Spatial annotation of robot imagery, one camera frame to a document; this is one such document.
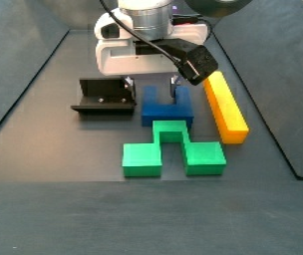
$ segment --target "green l-shaped block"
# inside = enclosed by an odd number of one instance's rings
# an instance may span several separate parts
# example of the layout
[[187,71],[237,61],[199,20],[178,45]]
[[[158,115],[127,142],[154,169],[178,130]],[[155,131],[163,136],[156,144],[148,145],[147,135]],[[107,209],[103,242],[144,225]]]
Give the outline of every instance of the green l-shaped block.
[[124,144],[126,177],[160,176],[163,142],[180,142],[186,175],[222,174],[226,159],[220,143],[191,142],[186,121],[154,121],[152,143]]

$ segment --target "dark gray surface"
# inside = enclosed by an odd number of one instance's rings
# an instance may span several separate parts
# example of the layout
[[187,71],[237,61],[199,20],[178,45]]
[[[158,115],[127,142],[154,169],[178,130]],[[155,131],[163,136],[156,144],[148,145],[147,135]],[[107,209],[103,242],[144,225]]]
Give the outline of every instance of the dark gray surface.
[[303,1],[254,0],[220,21],[215,34],[303,177]]
[[0,184],[0,255],[303,254],[303,182]]
[[37,1],[0,0],[0,121],[67,32]]
[[[79,78],[100,76],[95,44],[92,32],[68,35],[0,127],[0,255],[303,254],[303,182],[214,39],[207,46],[251,129],[245,145],[225,147],[225,174],[186,179],[179,147],[166,144],[162,179],[100,182],[123,180],[123,143],[152,136],[142,106],[132,120],[80,119],[69,108],[83,96]],[[139,95],[159,84],[168,102],[166,83],[138,76]],[[216,140],[203,89],[190,92],[191,137]]]
[[[170,75],[136,76],[139,104],[132,117],[80,117],[71,110],[83,96],[79,79],[101,77],[95,46],[92,31],[71,32],[1,126],[0,181],[123,181],[124,143],[152,142],[152,128],[142,127],[143,86],[158,85],[160,102],[170,103]],[[294,179],[214,38],[207,46],[234,91],[250,135],[243,145],[223,147],[227,167],[222,176],[186,177],[179,144],[164,144],[160,179]],[[188,88],[194,110],[191,139],[219,140],[203,87]]]
[[[105,13],[99,0],[39,0],[61,19],[77,30],[91,30],[96,21]],[[118,8],[118,0],[105,0],[111,9]]]

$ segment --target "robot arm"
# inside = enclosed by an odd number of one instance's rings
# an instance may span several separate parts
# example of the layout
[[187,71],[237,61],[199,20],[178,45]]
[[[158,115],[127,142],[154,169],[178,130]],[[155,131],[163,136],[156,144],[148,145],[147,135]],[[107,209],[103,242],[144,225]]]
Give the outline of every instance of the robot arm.
[[[99,38],[96,57],[99,69],[105,75],[178,70],[196,85],[218,69],[218,63],[202,45],[207,27],[203,24],[182,25],[180,18],[174,19],[172,0],[119,0],[119,8],[114,11],[103,0],[100,2],[108,13],[103,15],[95,28]],[[184,20],[190,22],[191,19],[192,22],[196,21],[195,17]]]

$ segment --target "plastic block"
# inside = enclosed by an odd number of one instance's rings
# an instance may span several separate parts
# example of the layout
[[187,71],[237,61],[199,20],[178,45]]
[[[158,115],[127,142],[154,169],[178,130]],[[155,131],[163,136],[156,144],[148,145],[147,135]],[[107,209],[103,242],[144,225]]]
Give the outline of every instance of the plastic block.
[[191,142],[186,121],[154,121],[152,143],[124,145],[126,177],[160,176],[160,144],[179,142],[187,175],[222,174],[226,159],[219,142]]
[[214,72],[203,82],[206,95],[223,143],[243,143],[249,127],[220,72]]
[[219,142],[192,142],[186,145],[186,175],[222,174],[226,159]]
[[126,177],[160,176],[160,150],[154,143],[124,144],[124,175]]
[[191,128],[194,119],[191,99],[187,87],[176,87],[175,104],[160,105],[156,101],[156,87],[144,87],[143,97],[143,126],[151,127],[152,121],[186,121]]

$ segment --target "black metal holder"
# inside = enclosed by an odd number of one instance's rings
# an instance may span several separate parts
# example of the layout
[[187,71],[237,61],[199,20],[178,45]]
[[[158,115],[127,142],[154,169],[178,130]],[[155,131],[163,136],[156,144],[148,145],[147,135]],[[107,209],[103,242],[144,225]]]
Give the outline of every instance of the black metal holder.
[[72,109],[81,114],[132,113],[136,107],[135,82],[127,78],[80,79],[83,99]]

